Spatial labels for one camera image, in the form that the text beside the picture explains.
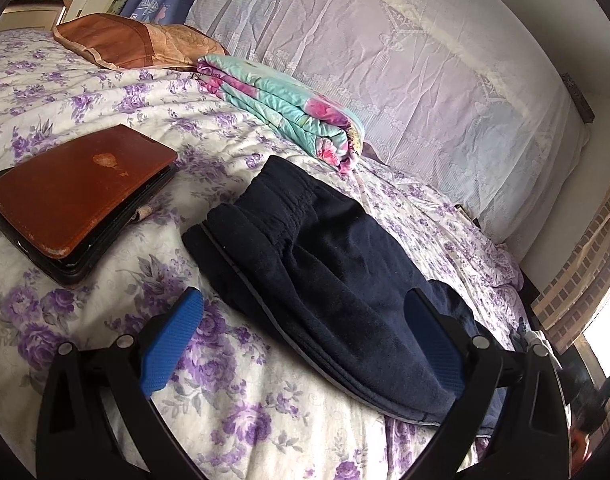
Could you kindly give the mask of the folded teal pink floral quilt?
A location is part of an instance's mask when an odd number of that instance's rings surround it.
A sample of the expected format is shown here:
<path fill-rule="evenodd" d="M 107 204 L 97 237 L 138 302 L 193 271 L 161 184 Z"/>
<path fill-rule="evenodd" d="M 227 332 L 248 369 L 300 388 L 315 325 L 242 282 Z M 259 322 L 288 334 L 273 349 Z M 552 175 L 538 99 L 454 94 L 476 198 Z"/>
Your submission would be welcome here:
<path fill-rule="evenodd" d="M 199 58 L 197 76 L 209 93 L 246 110 L 340 174 L 356 166 L 365 128 L 347 107 L 267 65 L 231 55 Z"/>

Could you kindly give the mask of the purple floral bed sheet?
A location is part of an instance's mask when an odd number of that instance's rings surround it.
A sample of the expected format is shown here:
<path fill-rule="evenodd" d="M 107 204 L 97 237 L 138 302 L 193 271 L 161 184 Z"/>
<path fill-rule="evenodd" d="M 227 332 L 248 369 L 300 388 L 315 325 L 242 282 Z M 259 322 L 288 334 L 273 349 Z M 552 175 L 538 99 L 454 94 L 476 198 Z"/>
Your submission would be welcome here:
<path fill-rule="evenodd" d="M 502 344 L 524 315 L 512 257 L 418 178 L 371 160 L 348 176 L 207 93 L 190 74 L 104 70 L 49 32 L 0 32 L 0 170 L 53 146 L 127 125 L 178 153 L 152 214 L 129 226 L 83 284 L 64 288 L 0 232 L 0 435 L 35 468 L 43 386 L 56 345 L 104 348 L 206 288 L 181 236 L 234 200 L 277 155 L 357 200 L 423 275 L 449 284 Z M 432 437 L 332 387 L 214 292 L 171 383 L 154 396 L 212 479 L 397 479 Z"/>

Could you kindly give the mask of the dark navy pants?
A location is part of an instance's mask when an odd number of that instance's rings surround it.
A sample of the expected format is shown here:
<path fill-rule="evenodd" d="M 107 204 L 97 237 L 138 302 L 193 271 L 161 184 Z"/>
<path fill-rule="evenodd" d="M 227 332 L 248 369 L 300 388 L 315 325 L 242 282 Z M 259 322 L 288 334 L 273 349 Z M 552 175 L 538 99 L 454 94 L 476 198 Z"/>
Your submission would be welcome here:
<path fill-rule="evenodd" d="M 444 420 L 455 397 L 412 334 L 406 294 L 421 290 L 470 335 L 480 325 L 355 200 L 270 156 L 233 203 L 183 233 L 183 244 L 227 306 L 342 391 L 405 422 Z"/>

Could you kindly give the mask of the white lace covered headboard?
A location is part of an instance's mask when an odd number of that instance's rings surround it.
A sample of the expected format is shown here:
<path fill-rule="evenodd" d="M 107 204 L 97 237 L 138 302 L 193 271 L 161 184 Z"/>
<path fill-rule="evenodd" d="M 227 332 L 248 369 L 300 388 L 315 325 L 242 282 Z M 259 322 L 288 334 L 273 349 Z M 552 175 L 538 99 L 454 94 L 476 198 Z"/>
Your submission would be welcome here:
<path fill-rule="evenodd" d="M 187 23 L 347 106 L 369 153 L 521 254 L 588 132 L 501 0 L 194 0 Z"/>

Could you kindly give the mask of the orange brown pillow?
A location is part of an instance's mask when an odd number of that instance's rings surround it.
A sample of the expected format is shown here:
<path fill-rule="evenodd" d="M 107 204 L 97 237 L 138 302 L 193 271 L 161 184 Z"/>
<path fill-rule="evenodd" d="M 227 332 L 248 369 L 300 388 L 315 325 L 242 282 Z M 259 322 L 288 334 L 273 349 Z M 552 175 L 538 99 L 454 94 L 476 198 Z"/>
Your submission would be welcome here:
<path fill-rule="evenodd" d="M 61 46 L 108 70 L 193 70 L 199 58 L 226 52 L 219 42 L 187 25 L 144 23 L 107 13 L 57 25 L 52 36 Z"/>

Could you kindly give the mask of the beige checked curtain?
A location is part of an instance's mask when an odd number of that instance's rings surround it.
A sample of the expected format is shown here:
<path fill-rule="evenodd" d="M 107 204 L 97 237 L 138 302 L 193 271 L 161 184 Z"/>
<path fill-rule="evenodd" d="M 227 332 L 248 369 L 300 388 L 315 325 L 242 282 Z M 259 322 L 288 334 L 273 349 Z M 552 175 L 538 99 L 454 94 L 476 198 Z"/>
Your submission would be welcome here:
<path fill-rule="evenodd" d="M 610 188 L 561 271 L 533 303 L 556 351 L 578 338 L 610 289 Z"/>

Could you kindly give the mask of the brown leather case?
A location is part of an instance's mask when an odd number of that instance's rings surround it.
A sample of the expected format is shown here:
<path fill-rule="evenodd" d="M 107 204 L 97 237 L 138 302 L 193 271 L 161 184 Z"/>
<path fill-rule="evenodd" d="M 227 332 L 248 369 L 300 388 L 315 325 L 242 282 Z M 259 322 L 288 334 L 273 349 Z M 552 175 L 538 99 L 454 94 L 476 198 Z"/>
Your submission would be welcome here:
<path fill-rule="evenodd" d="M 124 125 L 0 170 L 0 230 L 62 286 L 81 283 L 171 181 L 177 153 Z"/>

